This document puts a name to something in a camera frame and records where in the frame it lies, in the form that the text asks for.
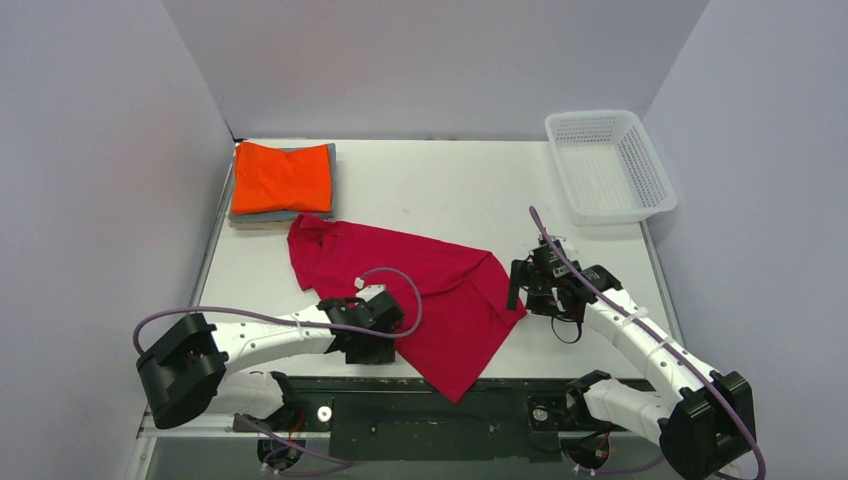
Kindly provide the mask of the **red t shirt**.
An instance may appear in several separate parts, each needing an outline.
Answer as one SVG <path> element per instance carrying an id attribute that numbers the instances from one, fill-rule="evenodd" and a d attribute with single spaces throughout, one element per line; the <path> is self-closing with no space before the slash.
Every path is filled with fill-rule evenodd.
<path id="1" fill-rule="evenodd" d="M 320 298 L 352 295 L 358 278 L 385 285 L 403 326 L 417 328 L 397 340 L 398 353 L 453 403 L 527 313 L 507 309 L 509 277 L 489 251 L 306 214 L 287 242 L 300 288 Z"/>

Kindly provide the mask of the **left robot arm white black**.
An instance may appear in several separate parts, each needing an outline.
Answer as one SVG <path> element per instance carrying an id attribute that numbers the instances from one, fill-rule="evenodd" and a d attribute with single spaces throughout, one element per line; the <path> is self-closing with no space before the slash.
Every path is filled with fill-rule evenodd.
<path id="1" fill-rule="evenodd" d="M 288 429 L 307 416 L 308 403 L 286 374 L 260 365 L 335 352 L 348 364 L 391 363 L 404 322 L 401 306 L 382 285 L 279 317 L 241 310 L 239 322 L 210 323 L 210 311 L 180 310 L 180 319 L 136 362 L 160 430 L 204 414 L 244 415 Z"/>

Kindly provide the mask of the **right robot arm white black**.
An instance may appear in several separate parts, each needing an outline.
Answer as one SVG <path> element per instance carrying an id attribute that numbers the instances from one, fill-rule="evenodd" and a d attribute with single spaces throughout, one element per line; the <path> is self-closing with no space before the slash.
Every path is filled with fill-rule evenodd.
<path id="1" fill-rule="evenodd" d="M 749 383 L 686 351 L 606 268 L 565 264 L 561 254 L 558 241 L 540 241 L 526 258 L 512 261 L 508 309 L 524 294 L 529 312 L 596 332 L 651 386 L 641 391 L 592 371 L 567 385 L 567 420 L 580 429 L 610 423 L 639 435 L 684 479 L 720 475 L 751 452 L 756 427 Z"/>

